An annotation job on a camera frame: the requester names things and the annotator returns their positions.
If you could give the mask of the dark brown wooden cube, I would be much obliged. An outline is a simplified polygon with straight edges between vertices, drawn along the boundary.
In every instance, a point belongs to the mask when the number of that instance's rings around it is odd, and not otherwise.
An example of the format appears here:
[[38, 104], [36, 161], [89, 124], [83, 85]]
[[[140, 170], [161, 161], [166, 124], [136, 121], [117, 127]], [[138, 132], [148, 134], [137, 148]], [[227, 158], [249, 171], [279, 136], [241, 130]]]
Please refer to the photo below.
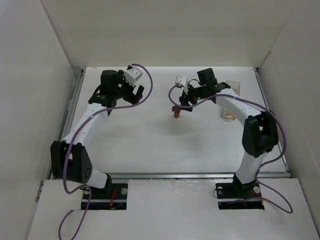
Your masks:
[[178, 107], [178, 106], [173, 106], [172, 107], [172, 109], [171, 109], [173, 112], [175, 112], [175, 113], [179, 113], [180, 111], [181, 111], [181, 109], [180, 109], [180, 107]]

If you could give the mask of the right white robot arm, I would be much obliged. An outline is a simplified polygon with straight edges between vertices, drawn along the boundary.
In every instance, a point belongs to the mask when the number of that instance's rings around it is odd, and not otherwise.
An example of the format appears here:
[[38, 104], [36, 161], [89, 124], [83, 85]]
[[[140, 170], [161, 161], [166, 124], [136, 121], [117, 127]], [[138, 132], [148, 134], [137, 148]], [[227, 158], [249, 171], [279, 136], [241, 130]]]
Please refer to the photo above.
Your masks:
[[213, 69], [197, 72], [198, 87], [193, 87], [186, 76], [177, 76], [175, 84], [182, 88], [179, 102], [183, 110], [191, 112], [199, 100], [209, 98], [213, 103], [230, 111], [243, 126], [242, 147], [244, 155], [239, 169], [233, 175], [232, 187], [241, 194], [254, 187], [256, 174], [267, 154], [279, 142], [277, 123], [267, 111], [252, 103], [238, 99], [226, 82], [218, 82]]

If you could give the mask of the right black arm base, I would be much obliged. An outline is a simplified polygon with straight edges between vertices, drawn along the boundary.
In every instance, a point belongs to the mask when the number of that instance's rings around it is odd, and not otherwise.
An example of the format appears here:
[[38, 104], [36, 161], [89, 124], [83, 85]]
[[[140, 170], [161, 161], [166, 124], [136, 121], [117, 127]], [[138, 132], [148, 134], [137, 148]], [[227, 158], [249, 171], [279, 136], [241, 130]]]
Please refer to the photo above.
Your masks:
[[215, 183], [220, 210], [264, 210], [260, 185], [256, 180], [242, 184], [234, 175], [232, 182]]

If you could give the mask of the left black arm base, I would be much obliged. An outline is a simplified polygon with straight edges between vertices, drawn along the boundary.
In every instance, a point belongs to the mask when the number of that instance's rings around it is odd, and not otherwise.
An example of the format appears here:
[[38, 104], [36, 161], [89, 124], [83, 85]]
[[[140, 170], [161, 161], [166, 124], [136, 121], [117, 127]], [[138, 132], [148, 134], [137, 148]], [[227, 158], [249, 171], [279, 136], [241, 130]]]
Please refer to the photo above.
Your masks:
[[128, 183], [120, 182], [113, 183], [111, 192], [106, 193], [99, 188], [91, 188], [91, 200], [88, 205], [88, 210], [126, 210]]

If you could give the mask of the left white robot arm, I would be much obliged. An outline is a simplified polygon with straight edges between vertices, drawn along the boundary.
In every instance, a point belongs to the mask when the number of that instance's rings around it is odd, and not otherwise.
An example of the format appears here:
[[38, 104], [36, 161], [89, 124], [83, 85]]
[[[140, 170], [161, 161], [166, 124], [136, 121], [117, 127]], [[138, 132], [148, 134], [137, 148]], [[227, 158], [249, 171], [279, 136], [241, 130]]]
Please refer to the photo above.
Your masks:
[[102, 71], [100, 85], [88, 100], [77, 125], [61, 141], [54, 141], [50, 146], [54, 178], [109, 190], [111, 177], [93, 167], [86, 145], [116, 108], [118, 100], [131, 105], [139, 103], [144, 87], [136, 86], [136, 83], [142, 75], [142, 71], [135, 66], [129, 66], [126, 70]]

